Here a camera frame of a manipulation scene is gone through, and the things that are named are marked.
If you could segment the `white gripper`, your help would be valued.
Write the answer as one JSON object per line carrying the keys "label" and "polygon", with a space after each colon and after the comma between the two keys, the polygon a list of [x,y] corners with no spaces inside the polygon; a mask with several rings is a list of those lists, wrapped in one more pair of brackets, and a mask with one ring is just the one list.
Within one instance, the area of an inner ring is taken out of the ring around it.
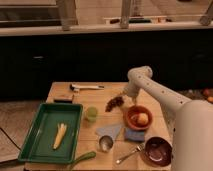
{"label": "white gripper", "polygon": [[137,105],[137,97],[139,95],[139,92],[140,87],[131,81],[129,81],[124,87],[124,93],[128,97],[131,97],[133,105]]}

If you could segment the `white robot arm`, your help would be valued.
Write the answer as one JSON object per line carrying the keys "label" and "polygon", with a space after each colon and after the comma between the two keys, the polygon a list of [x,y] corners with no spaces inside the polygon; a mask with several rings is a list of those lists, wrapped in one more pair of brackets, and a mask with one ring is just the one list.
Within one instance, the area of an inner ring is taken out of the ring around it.
{"label": "white robot arm", "polygon": [[175,113],[171,171],[213,171],[213,104],[183,96],[152,75],[149,66],[130,69],[124,93],[136,99],[143,89]]}

